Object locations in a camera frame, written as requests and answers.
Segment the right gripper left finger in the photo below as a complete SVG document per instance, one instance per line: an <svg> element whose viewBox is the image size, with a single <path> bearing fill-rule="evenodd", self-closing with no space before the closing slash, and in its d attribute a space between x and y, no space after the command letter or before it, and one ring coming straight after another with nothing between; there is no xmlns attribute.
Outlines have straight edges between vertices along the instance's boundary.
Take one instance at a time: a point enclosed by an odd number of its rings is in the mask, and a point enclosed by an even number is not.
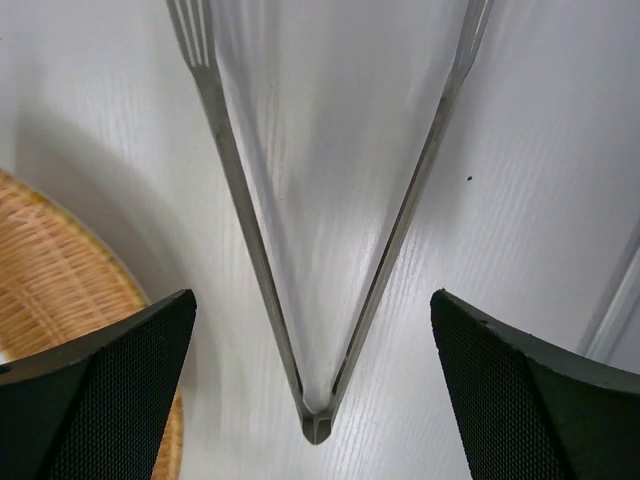
<svg viewBox="0 0 640 480"><path fill-rule="evenodd" d="M195 318L185 289L2 364L2 478L150 478Z"/></svg>

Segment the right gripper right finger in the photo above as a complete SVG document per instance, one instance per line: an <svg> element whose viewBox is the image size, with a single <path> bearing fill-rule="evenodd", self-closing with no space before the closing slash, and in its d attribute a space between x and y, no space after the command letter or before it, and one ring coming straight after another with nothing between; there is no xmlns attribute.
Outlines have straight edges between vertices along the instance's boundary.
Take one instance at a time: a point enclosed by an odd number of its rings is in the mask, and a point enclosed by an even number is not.
<svg viewBox="0 0 640 480"><path fill-rule="evenodd" d="M638 478L638 375L502 323L444 289L430 306L473 478Z"/></svg>

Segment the metal tongs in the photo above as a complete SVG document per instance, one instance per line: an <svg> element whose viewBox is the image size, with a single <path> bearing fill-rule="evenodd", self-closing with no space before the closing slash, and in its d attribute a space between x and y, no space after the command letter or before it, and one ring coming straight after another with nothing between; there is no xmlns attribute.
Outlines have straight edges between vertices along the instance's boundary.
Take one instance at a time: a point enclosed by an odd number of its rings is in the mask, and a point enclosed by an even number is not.
<svg viewBox="0 0 640 480"><path fill-rule="evenodd" d="M171 1L306 440L331 434L488 1Z"/></svg>

